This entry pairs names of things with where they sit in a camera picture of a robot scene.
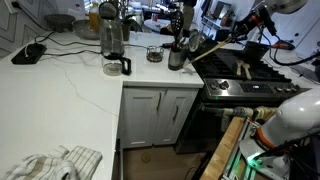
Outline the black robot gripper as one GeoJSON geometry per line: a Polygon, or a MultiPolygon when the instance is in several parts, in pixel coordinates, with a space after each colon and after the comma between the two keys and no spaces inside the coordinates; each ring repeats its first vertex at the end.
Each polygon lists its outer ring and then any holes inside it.
{"type": "Polygon", "coordinates": [[[262,18],[256,12],[251,12],[244,19],[237,21],[231,32],[234,41],[246,40],[251,30],[262,23],[262,18]]]}

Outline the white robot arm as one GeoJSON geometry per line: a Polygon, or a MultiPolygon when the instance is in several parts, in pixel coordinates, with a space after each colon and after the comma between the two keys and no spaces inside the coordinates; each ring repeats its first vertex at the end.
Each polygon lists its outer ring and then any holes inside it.
{"type": "MultiPolygon", "coordinates": [[[[308,0],[255,0],[249,14],[240,21],[233,36],[248,34],[255,27],[265,26],[272,36],[277,35],[271,16],[274,13],[292,14],[308,0]]],[[[239,143],[246,163],[263,175],[288,180],[291,163],[302,165],[293,148],[319,133],[320,90],[313,88],[285,100],[276,113],[255,132],[239,143]]]]}

